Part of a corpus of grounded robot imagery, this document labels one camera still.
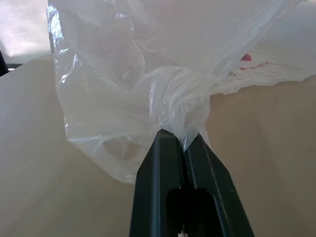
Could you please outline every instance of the white plastic bag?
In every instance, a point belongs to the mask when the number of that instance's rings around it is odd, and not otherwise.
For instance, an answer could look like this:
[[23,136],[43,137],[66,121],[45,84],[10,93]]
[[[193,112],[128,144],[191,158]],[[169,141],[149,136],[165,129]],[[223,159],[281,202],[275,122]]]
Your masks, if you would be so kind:
[[159,128],[186,149],[209,95],[300,0],[49,0],[67,138],[133,183]]

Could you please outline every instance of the plastic bag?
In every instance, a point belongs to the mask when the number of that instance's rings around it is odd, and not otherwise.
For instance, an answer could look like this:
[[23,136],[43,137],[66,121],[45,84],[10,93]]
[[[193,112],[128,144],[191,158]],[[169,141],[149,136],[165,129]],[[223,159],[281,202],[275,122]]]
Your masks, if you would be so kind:
[[212,88],[300,0],[49,0],[48,27],[66,134],[123,182],[156,132],[185,150]]

